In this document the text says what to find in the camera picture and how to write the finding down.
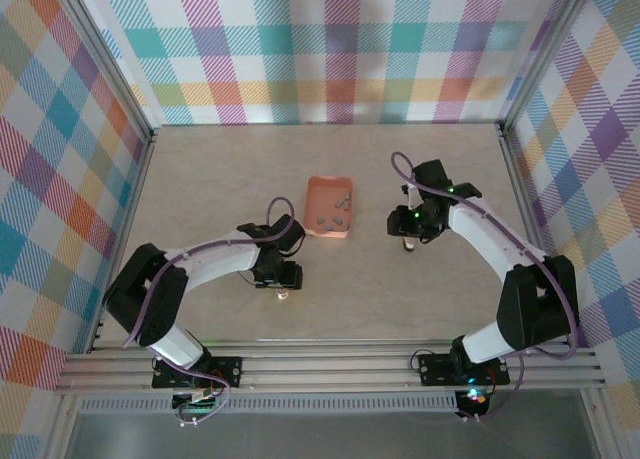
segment beige table surface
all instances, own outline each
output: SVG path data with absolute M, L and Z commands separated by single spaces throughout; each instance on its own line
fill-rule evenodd
M 389 212 L 406 204 L 389 162 L 394 150 L 416 164 L 441 159 L 454 183 L 473 183 L 523 232 L 492 125 L 166 127 L 125 260 L 147 242 L 183 247 L 262 223 L 277 195 L 290 198 L 301 217 L 310 176 L 349 176 L 350 234 L 307 238 L 295 256 L 304 269 L 301 291 L 279 301 L 274 291 L 231 274 L 185 296 L 179 325 L 201 340 L 452 339 L 473 332 L 494 320 L 501 283 L 451 231 L 412 254 L 386 235 Z M 125 333 L 107 315 L 101 336 L 120 340 Z

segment aluminum rail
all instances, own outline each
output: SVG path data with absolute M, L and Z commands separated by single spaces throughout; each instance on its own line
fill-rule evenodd
M 552 352 L 567 345 L 552 343 Z M 218 343 L 209 347 L 214 356 L 243 358 L 238 391 L 255 393 L 409 392 L 463 390 L 459 387 L 425 388 L 409 369 L 417 349 L 448 353 L 443 341 L 258 341 Z M 58 393 L 167 392 L 151 388 L 152 354 L 146 349 L 121 350 L 116 346 L 94 349 L 91 354 L 70 355 L 58 382 Z M 595 353 L 579 349 L 568 361 L 556 361 L 533 352 L 524 355 L 524 389 L 591 389 L 604 387 L 605 379 Z M 512 382 L 519 361 L 507 359 Z

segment orange tray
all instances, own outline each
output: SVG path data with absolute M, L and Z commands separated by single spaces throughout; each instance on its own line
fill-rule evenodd
M 349 203 L 345 210 L 344 202 L 336 207 L 340 201 Z M 347 237 L 351 229 L 353 213 L 353 181 L 348 177 L 312 176 L 307 184 L 307 202 L 304 206 L 303 226 L 307 234 L 322 237 Z M 338 217 L 342 224 L 337 224 L 333 218 Z

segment metal frame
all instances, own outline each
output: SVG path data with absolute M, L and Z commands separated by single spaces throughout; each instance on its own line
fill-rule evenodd
M 425 388 L 408 360 L 418 349 L 447 354 L 448 341 L 380 340 L 265 340 L 206 344 L 214 356 L 243 358 L 240 387 L 233 393 L 364 393 L 466 390 L 465 386 Z M 564 352 L 563 342 L 547 346 Z M 97 341 L 91 354 L 71 355 L 58 382 L 64 394 L 166 393 L 151 388 L 152 355 L 143 348 L 122 350 L 120 344 Z M 524 389 L 592 389 L 605 380 L 595 353 L 579 349 L 561 363 L 540 353 L 525 355 Z M 520 370 L 516 358 L 507 359 L 512 382 Z
M 129 87 L 129 83 L 120 71 L 120 67 L 109 51 L 100 30 L 87 10 L 83 0 L 59 0 L 80 39 L 96 62 L 98 69 L 105 76 L 113 89 L 116 98 L 122 104 L 127 116 L 133 120 L 138 134 L 150 139 L 159 124 L 152 125 Z
M 88 14 L 82 0 L 60 0 L 79 31 L 83 42 L 95 58 L 101 72 L 114 87 L 116 96 L 125 105 L 129 117 L 135 120 L 139 132 L 148 138 L 139 176 L 131 203 L 116 245 L 110 280 L 118 271 L 135 210 L 146 178 L 154 149 L 153 126 L 135 100 L 133 92 L 111 56 L 102 35 Z M 510 131 L 531 100 L 547 67 L 553 61 L 568 34 L 580 8 L 586 0 L 567 0 L 563 11 L 541 47 L 541 53 L 523 83 L 509 110 L 505 124 L 498 127 L 500 145 L 512 182 L 516 201 L 532 244 L 540 246 L 541 236 L 535 216 L 527 200 L 524 182 L 516 166 L 515 156 L 504 131 Z M 68 357 L 60 378 L 58 395 L 45 427 L 41 457 L 59 459 L 66 455 L 78 413 L 86 409 L 89 397 L 160 397 L 167 391 L 150 388 L 152 370 L 150 354 L 140 348 L 122 351 L 119 344 L 95 340 L 99 330 L 96 313 L 86 351 Z M 216 355 L 240 355 L 244 360 L 243 380 L 236 397 L 262 397 L 265 394 L 284 395 L 322 393 L 323 395 L 355 394 L 377 396 L 388 394 L 428 395 L 448 394 L 456 388 L 424 388 L 419 377 L 409 370 L 408 358 L 418 348 L 448 352 L 447 341 L 258 341 L 250 343 L 205 344 Z M 566 350 L 566 343 L 548 345 L 553 351 Z M 603 371 L 591 349 L 580 349 L 570 361 L 559 363 L 537 353 L 524 357 L 527 374 L 524 389 L 580 389 L 594 435 L 603 457 L 632 457 L 626 438 L 611 407 Z M 512 379 L 519 364 L 508 359 Z
M 122 55 L 124 62 L 129 69 L 130 74 L 133 76 L 135 83 L 138 85 L 141 94 L 144 96 L 147 103 L 148 116 L 152 124 L 156 127 L 160 127 L 162 124 L 166 124 L 167 120 L 158 102 L 158 97 L 153 91 L 153 87 L 149 82 L 149 78 L 145 74 L 138 60 L 136 53 L 133 50 L 129 39 L 118 19 L 111 2 L 109 0 L 92 0 L 96 9 L 99 11 L 101 19 L 106 23 L 111 32 L 111 36 L 115 41 L 120 54 Z
M 142 195 L 142 188 L 144 187 L 144 182 L 147 179 L 147 173 L 149 172 L 149 165 L 151 164 L 151 156 L 153 155 L 153 151 L 155 150 L 155 140 L 153 138 L 149 139 L 147 144 L 144 146 L 144 150 L 142 152 L 142 159 L 140 161 L 140 169 L 138 171 L 138 177 L 136 178 L 136 183 L 133 187 L 133 191 L 131 193 L 131 199 L 129 202 L 129 206 L 127 208 L 127 212 L 124 218 L 124 222 L 122 224 L 122 229 L 118 238 L 116 240 L 113 260 L 111 261 L 111 266 L 109 268 L 109 274 L 107 283 L 111 284 L 118 273 L 120 272 L 120 264 L 122 263 L 122 258 L 124 256 L 124 250 L 127 246 L 127 242 L 129 240 L 129 234 L 131 233 L 131 226 L 133 225 L 133 219 L 136 215 L 136 210 L 138 209 L 138 203 L 140 202 L 140 196 Z M 90 333 L 87 336 L 85 341 L 83 351 L 85 353 L 89 353 L 92 350 L 93 341 L 96 339 L 98 327 L 100 327 L 100 318 L 104 314 L 104 307 L 100 305 L 100 307 L 96 307 L 96 311 L 93 314 L 93 317 L 90 321 L 89 331 Z
M 535 220 L 535 215 L 531 207 L 532 202 L 527 198 L 524 179 L 518 169 L 512 143 L 509 140 L 509 134 L 505 132 L 504 126 L 501 125 L 496 126 L 496 132 L 516 196 L 516 202 L 520 209 L 520 215 L 522 216 L 525 226 L 527 238 L 534 246 L 544 249 L 540 228 Z M 602 457 L 607 459 L 632 458 L 631 448 L 629 447 L 624 432 L 622 432 L 622 426 L 613 409 L 608 391 L 604 388 L 591 388 L 582 389 L 581 393 L 591 429 Z
M 80 414 L 172 414 L 173 395 L 92 394 L 82 399 Z M 270 394 L 237 393 L 229 399 L 224 414 L 298 413 L 350 414 L 374 412 L 456 412 L 455 392 Z
M 538 0 L 536 3 L 536 12 L 531 17 L 527 28 L 525 29 L 518 48 L 515 51 L 514 59 L 510 62 L 509 66 L 504 71 L 504 80 L 500 92 L 494 97 L 491 105 L 491 109 L 488 112 L 493 113 L 493 117 L 502 118 L 500 113 L 502 112 L 505 102 L 508 101 L 509 93 L 513 87 L 514 82 L 520 75 L 520 71 L 523 65 L 529 60 L 531 53 L 531 44 L 534 43 L 540 30 L 547 20 L 547 10 L 549 6 L 554 3 L 555 0 Z
M 516 122 L 529 105 L 529 102 L 531 102 L 549 65 L 555 59 L 556 54 L 560 50 L 560 47 L 569 34 L 571 26 L 573 26 L 586 1 L 587 0 L 566 0 L 562 5 L 560 14 L 558 14 L 558 17 L 556 17 L 549 28 L 549 32 L 542 40 L 539 48 L 540 52 L 524 78 L 511 104 L 511 108 L 505 116 L 504 128 L 506 131 L 513 130 Z

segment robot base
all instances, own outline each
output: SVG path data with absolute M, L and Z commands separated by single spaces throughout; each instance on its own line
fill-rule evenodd
M 509 370 L 499 359 L 477 364 L 464 376 L 456 373 L 450 354 L 421 354 L 418 364 L 423 386 L 504 386 L 510 382 Z
M 240 377 L 242 376 L 242 358 L 212 357 L 207 353 L 191 367 L 191 370 L 212 376 L 219 376 L 227 381 L 231 387 L 237 388 L 240 386 Z M 153 379 L 151 381 L 151 387 L 153 389 L 219 388 L 218 384 L 212 384 L 212 381 L 208 379 L 193 377 L 178 372 L 161 360 L 155 361 L 153 371 Z

